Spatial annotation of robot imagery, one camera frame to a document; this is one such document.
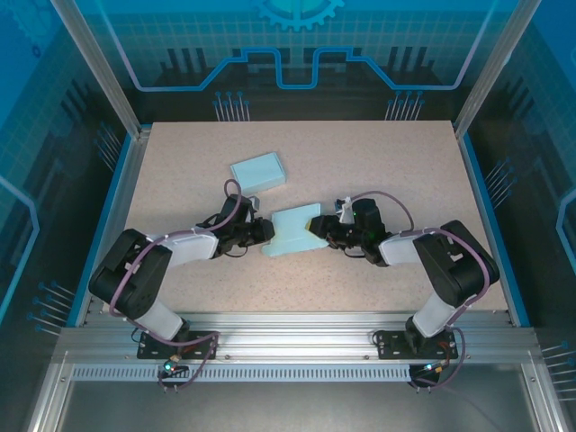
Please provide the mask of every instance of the beige tabletop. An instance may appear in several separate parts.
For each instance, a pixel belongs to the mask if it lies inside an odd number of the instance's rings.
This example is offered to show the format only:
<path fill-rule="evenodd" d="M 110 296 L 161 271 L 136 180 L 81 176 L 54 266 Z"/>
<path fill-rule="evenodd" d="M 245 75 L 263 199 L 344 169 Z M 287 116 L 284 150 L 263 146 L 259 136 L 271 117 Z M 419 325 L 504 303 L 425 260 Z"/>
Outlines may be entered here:
<path fill-rule="evenodd" d="M 221 209 L 230 165 L 271 151 L 284 185 L 259 193 L 260 215 L 379 189 L 410 209 L 417 228 L 458 219 L 485 246 L 449 121 L 154 123 L 127 228 L 164 234 Z M 392 201 L 374 197 L 389 231 L 409 227 Z M 422 265 L 381 268 L 330 248 L 275 258 L 252 247 L 241 259 L 192 262 L 166 274 L 160 298 L 175 311 L 414 311 L 432 287 Z M 494 284 L 475 309 L 507 305 Z"/>

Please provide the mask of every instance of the light blue block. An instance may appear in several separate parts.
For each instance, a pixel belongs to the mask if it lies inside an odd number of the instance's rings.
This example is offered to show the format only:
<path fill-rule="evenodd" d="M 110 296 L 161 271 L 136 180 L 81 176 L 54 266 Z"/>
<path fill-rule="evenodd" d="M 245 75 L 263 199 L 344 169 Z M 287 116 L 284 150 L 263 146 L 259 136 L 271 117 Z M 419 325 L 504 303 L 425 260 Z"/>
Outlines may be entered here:
<path fill-rule="evenodd" d="M 325 248 L 326 240 L 316 237 L 306 227 L 312 218 L 320 216 L 320 204 L 310 204 L 295 209 L 272 213 L 274 237 L 262 247 L 264 255 L 278 257 L 295 252 Z"/>
<path fill-rule="evenodd" d="M 268 153 L 230 166 L 247 196 L 286 183 L 286 174 L 276 153 Z"/>

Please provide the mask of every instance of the glass panel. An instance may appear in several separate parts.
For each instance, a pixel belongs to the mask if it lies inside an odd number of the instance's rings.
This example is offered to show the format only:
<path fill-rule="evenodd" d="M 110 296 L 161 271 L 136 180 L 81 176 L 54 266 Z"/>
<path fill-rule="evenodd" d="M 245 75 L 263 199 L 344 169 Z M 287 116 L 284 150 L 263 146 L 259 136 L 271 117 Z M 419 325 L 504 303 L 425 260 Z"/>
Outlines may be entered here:
<path fill-rule="evenodd" d="M 50 2 L 0 2 L 0 38 L 0 404 L 23 430 L 126 133 Z"/>
<path fill-rule="evenodd" d="M 576 343 L 575 14 L 574 3 L 540 4 L 470 128 L 544 347 Z"/>
<path fill-rule="evenodd" d="M 453 120 L 516 1 L 78 4 L 142 122 Z"/>

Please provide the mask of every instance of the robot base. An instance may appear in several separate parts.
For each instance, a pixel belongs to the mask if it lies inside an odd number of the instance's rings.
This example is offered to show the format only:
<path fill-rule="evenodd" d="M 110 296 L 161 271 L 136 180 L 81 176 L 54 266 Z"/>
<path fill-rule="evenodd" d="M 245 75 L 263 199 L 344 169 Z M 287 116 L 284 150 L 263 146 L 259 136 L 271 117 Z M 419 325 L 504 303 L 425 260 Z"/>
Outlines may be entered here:
<path fill-rule="evenodd" d="M 454 333 L 447 331 L 427 339 L 417 354 L 412 351 L 404 331 L 377 330 L 372 335 L 372 341 L 378 348 L 380 360 L 443 360 L 446 359 L 446 351 L 439 345 L 442 342 L 450 347 L 450 360 L 458 358 Z"/>
<path fill-rule="evenodd" d="M 187 340 L 194 340 L 197 338 L 202 338 L 206 335 L 210 335 L 211 331 L 191 331 L 188 332 Z M 206 356 L 206 353 L 210 349 L 210 343 L 212 342 L 211 339 L 208 339 L 201 344 L 190 346 L 191 349 L 184 348 L 181 351 L 181 356 L 183 360 L 203 360 Z M 209 360 L 213 360 L 216 358 L 216 350 L 218 347 L 216 346 L 212 353 L 210 354 Z M 176 346 L 168 346 L 164 345 L 161 342 L 158 342 L 150 335 L 142 332 L 140 335 L 140 343 L 138 352 L 136 357 L 140 360 L 166 360 L 171 356 L 175 355 L 178 352 L 178 348 Z"/>

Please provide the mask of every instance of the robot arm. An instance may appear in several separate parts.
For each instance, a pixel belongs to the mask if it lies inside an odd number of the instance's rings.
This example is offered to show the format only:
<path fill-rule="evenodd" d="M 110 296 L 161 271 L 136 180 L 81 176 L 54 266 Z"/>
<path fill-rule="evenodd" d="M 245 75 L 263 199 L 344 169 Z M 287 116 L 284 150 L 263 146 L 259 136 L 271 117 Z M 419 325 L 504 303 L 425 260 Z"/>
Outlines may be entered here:
<path fill-rule="evenodd" d="M 196 226 L 198 233 L 191 229 L 188 236 L 169 238 L 162 245 L 154 246 L 125 285 L 115 309 L 164 340 L 185 342 L 188 338 L 187 323 L 158 299 L 166 271 L 190 261 L 221 257 L 234 246 L 248 248 L 267 242 L 275 234 L 270 220 L 255 218 L 258 200 L 243 196 L 228 223 L 212 231 L 199 230 L 224 221 L 233 212 L 237 200 L 238 196 L 231 194 L 220 213 Z M 126 229 L 90 279 L 90 293 L 110 303 L 127 269 L 153 241 L 154 238 L 135 229 Z"/>
<path fill-rule="evenodd" d="M 484 274 L 476 257 L 445 234 L 424 229 L 392 235 L 382 223 L 372 199 L 338 200 L 336 205 L 339 217 L 319 216 L 309 225 L 309 231 L 326 239 L 332 248 L 360 248 L 368 262 L 376 266 L 405 263 L 424 266 L 434 293 L 406 323 L 404 336 L 414 354 L 455 320 L 469 300 L 481 293 Z M 441 230 L 460 239 L 480 257 L 488 271 L 489 284 L 498 281 L 500 273 L 496 263 L 459 220 L 448 222 Z"/>

